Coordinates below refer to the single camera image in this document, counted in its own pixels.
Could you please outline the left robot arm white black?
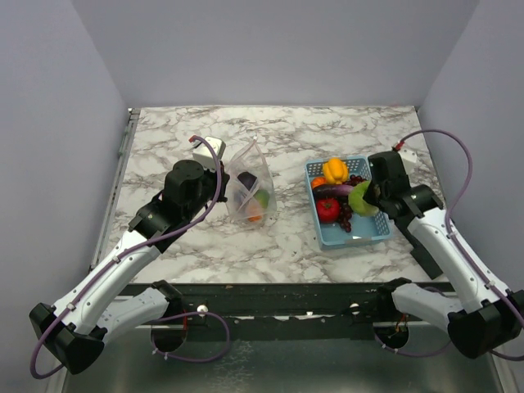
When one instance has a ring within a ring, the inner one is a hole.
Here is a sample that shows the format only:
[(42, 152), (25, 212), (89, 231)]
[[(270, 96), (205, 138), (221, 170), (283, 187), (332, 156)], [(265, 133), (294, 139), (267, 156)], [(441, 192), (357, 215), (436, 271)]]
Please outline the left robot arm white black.
[(162, 255), (216, 202), (225, 202), (229, 176), (224, 167), (206, 169), (180, 160), (163, 189), (141, 207), (106, 258), (71, 292), (29, 313), (38, 337), (71, 374), (89, 368), (117, 336), (144, 323), (172, 323), (196, 313), (165, 280), (116, 305), (113, 300), (143, 268)]

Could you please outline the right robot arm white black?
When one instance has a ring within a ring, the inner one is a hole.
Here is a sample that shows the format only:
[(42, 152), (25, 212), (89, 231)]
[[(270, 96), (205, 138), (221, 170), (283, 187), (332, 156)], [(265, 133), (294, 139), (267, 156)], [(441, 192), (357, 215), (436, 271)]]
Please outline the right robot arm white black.
[(489, 272), (427, 185), (410, 184), (399, 152), (373, 154), (368, 163), (371, 183), (364, 200), (394, 220), (417, 261), (432, 273), (442, 272), (457, 296), (450, 299), (397, 278), (379, 287), (378, 315), (386, 320), (401, 314), (420, 318), (447, 332), (469, 359), (518, 337), (523, 329), (523, 292), (512, 291)]

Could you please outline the green orange mango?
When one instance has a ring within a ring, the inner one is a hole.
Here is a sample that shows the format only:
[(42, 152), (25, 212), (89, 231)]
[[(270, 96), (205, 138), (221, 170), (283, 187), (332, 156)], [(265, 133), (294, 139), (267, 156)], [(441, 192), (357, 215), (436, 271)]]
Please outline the green orange mango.
[(264, 189), (259, 189), (246, 203), (245, 213), (250, 222), (261, 221), (264, 218), (269, 199), (270, 194)]

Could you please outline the clear zip top bag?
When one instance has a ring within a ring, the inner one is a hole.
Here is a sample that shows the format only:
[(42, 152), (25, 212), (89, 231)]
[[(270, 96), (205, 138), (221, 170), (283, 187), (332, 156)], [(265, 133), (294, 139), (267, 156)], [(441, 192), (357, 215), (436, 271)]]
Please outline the clear zip top bag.
[(230, 220), (262, 225), (277, 209), (273, 177), (257, 139), (253, 138), (225, 166), (230, 176), (226, 207)]

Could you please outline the green cabbage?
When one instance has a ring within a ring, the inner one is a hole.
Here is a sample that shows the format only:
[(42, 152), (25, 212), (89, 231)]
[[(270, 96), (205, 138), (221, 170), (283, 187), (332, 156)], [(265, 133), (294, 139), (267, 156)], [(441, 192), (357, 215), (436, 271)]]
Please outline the green cabbage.
[(364, 195), (368, 190), (370, 181), (364, 181), (353, 187), (353, 190), (348, 195), (348, 204), (354, 213), (362, 217), (373, 217), (379, 213), (379, 209), (367, 203), (364, 200)]

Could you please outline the round purple eggplant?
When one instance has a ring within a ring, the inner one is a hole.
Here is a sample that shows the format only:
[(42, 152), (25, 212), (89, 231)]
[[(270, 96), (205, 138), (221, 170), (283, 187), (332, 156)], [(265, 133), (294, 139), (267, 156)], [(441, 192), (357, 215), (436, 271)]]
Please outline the round purple eggplant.
[(248, 171), (241, 172), (237, 176), (237, 180), (248, 192), (257, 190), (260, 186), (258, 178)]

